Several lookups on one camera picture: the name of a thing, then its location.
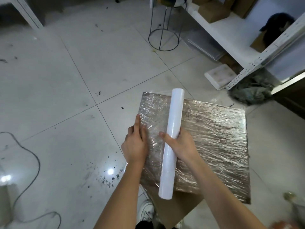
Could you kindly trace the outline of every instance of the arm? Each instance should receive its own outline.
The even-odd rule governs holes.
[[[219,228],[266,229],[201,159],[190,133],[181,128],[177,139],[160,132],[159,136],[192,171]]]
[[[140,177],[148,154],[146,128],[140,129],[139,115],[121,147],[128,164],[94,229],[135,229]]]

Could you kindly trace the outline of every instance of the cord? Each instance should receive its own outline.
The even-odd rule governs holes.
[[[13,215],[14,215],[14,213],[15,213],[15,207],[16,207],[17,201],[18,201],[18,200],[20,199],[20,197],[24,194],[24,192],[27,191],[28,188],[30,188],[30,186],[33,184],[33,182],[34,182],[34,181],[36,180],[36,178],[38,177],[39,172],[40,172],[40,167],[41,167],[41,165],[40,165],[40,160],[39,160],[38,156],[37,156],[35,153],[33,153],[31,150],[28,150],[27,148],[23,147],[23,146],[19,143],[19,141],[16,139],[16,137],[15,137],[12,133],[10,133],[10,132],[0,132],[0,134],[2,134],[2,133],[7,133],[7,134],[11,135],[11,137],[12,137],[13,140],[18,144],[18,146],[19,146],[20,148],[22,148],[23,150],[26,150],[27,152],[31,153],[31,154],[36,158],[36,160],[37,160],[37,162],[38,162],[38,172],[37,172],[36,176],[35,176],[34,179],[31,181],[31,183],[28,185],[28,187],[25,188],[24,191],[21,192],[21,194],[16,198],[16,200],[15,200],[14,203],[13,203]],[[41,216],[39,216],[39,217],[37,217],[37,218],[35,218],[35,219],[32,219],[32,220],[21,221],[21,220],[18,219],[17,217],[16,217],[16,219],[17,219],[17,221],[18,221],[19,223],[31,223],[31,222],[33,222],[33,221],[36,221],[36,220],[38,220],[38,219],[41,219],[41,218],[43,218],[44,216],[47,216],[47,215],[50,215],[50,214],[54,215],[53,217],[55,217],[56,215],[58,215],[58,217],[59,217],[59,225],[58,225],[57,229],[59,229],[59,227],[60,227],[60,225],[61,225],[61,215],[60,215],[58,212],[56,212],[56,211],[51,211],[51,212],[45,213],[45,214],[43,214],[43,215],[41,215]]]

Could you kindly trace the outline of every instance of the black wire stand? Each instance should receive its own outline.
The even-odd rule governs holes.
[[[168,26],[169,26],[169,24],[170,24],[170,15],[171,15],[172,9],[174,8],[174,7],[169,7],[169,8],[170,8],[170,15],[169,15],[169,17],[168,17],[167,27],[164,28],[164,23],[165,23],[167,8],[168,8],[168,7],[166,7],[166,9],[165,9],[162,28],[158,28],[158,29],[155,29],[155,30],[152,31],[152,24],[153,24],[153,9],[154,9],[154,5],[152,5],[152,18],[151,18],[151,21],[150,21],[150,31],[149,31],[149,36],[148,36],[148,42],[149,42],[149,44],[150,44],[154,49],[156,49],[156,50],[158,50],[158,51],[172,51],[173,49],[176,49],[176,48],[177,48],[177,46],[179,45],[179,42],[180,42],[180,35],[181,35],[182,27],[183,27],[183,19],[182,19],[182,21],[181,21],[181,26],[180,26],[179,34],[177,34],[176,32],[174,32],[173,30],[169,30],[169,29],[168,29]],[[154,32],[156,32],[156,31],[158,31],[158,30],[162,30],[162,32],[161,32],[161,38],[160,38],[159,48],[156,48],[156,47],[154,47],[154,46],[151,44],[149,38],[150,38],[150,36],[151,36]],[[174,48],[172,48],[172,49],[169,49],[169,50],[161,50],[161,43],[162,43],[162,37],[163,37],[163,31],[164,31],[164,30],[173,33],[174,36],[177,37],[177,45],[176,45]]]

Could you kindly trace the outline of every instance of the black pants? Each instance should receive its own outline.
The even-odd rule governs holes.
[[[153,228],[153,223],[152,222],[148,222],[148,221],[141,221],[139,222],[136,226],[135,229],[154,229]],[[165,227],[161,224],[158,229],[165,229]]]

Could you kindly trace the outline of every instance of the white roll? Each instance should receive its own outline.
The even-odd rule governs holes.
[[[166,133],[176,139],[179,135],[181,126],[181,116],[184,100],[184,90],[174,88],[170,101],[170,113],[168,116]],[[163,199],[173,197],[173,182],[175,179],[177,157],[173,150],[165,143],[163,163],[159,185],[159,196]]]

